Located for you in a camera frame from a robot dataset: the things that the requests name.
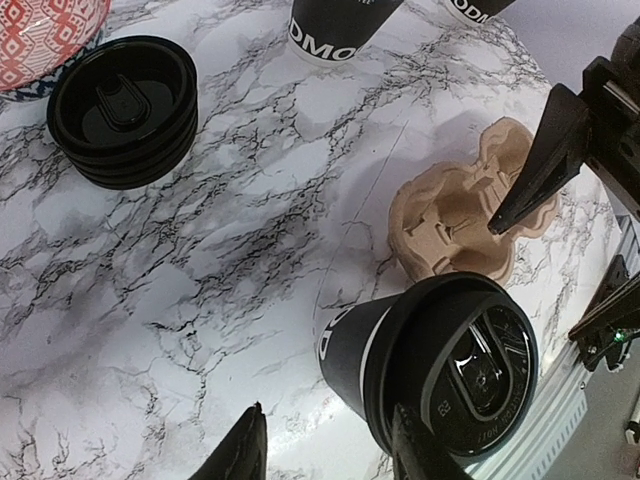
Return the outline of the black paper coffee cup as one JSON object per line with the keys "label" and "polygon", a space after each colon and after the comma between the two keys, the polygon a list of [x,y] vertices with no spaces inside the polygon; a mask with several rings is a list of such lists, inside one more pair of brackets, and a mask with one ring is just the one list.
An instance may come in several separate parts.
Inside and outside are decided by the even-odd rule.
{"label": "black paper coffee cup", "polygon": [[394,295],[346,308],[322,329],[317,342],[325,382],[366,422],[386,454],[391,453],[391,440],[384,390],[397,337],[391,314],[399,300]]}

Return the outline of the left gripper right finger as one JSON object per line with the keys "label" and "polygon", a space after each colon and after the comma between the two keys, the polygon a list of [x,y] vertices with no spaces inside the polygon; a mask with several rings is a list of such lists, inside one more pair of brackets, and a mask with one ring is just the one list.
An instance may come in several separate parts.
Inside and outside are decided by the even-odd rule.
{"label": "left gripper right finger", "polygon": [[399,480],[472,480],[436,441],[412,408],[397,404],[392,421],[394,478]]}

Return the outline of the black coffee cup lid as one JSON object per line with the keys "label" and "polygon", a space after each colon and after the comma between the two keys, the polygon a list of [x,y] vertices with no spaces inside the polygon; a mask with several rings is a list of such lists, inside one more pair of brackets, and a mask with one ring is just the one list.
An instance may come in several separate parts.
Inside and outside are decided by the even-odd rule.
{"label": "black coffee cup lid", "polygon": [[539,354],[528,316],[506,290],[472,272],[439,275],[395,298],[373,336],[365,419],[392,450],[404,406],[463,466],[499,451],[531,407]]}

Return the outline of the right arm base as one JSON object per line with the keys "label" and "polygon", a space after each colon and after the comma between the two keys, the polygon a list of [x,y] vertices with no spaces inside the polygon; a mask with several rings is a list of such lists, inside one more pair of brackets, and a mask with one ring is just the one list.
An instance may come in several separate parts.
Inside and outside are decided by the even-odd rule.
{"label": "right arm base", "polygon": [[639,274],[631,276],[625,258],[617,254],[610,263],[581,320],[569,331],[584,368],[594,372],[604,360],[618,370],[639,338]]}

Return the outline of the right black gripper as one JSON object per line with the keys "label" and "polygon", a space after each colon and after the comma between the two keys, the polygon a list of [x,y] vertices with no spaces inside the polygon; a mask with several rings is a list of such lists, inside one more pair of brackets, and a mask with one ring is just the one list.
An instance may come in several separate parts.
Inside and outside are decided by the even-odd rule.
{"label": "right black gripper", "polygon": [[639,216],[638,20],[608,58],[598,56],[585,68],[580,98],[563,84],[549,92],[524,166],[487,224],[492,234],[514,227],[578,175],[588,144],[589,166]]}

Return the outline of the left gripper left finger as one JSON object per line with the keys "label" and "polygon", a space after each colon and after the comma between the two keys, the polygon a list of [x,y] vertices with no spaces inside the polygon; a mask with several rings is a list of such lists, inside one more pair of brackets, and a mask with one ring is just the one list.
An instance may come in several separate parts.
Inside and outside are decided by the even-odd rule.
{"label": "left gripper left finger", "polygon": [[267,421],[259,402],[248,407],[189,480],[265,480]]}

